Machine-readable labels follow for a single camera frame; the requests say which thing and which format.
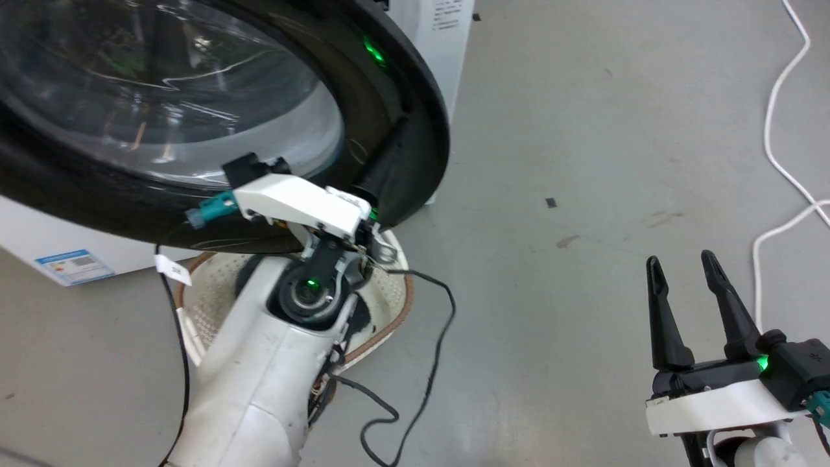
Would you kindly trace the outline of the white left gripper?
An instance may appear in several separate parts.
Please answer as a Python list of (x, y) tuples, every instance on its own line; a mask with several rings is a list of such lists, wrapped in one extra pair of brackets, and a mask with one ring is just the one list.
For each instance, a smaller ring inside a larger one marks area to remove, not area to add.
[(398, 118), (352, 185), (352, 195), (291, 174), (268, 174), (233, 190), (241, 215), (267, 224), (298, 224), (361, 245), (359, 232), (379, 233), (373, 208), (391, 177), (409, 118)]

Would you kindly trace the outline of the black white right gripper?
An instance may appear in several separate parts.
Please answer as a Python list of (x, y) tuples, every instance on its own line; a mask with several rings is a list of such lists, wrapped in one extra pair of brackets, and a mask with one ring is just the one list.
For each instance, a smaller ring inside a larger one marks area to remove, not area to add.
[(708, 289), (717, 299), (724, 329), (724, 355), (743, 363), (712, 361), (694, 365), (683, 343), (672, 308), (669, 287), (658, 257), (646, 261), (647, 304), (652, 366), (656, 373), (652, 397), (645, 402), (649, 431), (659, 437), (726, 431), (807, 416), (806, 408), (787, 410), (760, 379), (767, 358), (759, 357), (758, 328), (730, 283), (717, 255), (700, 254)]

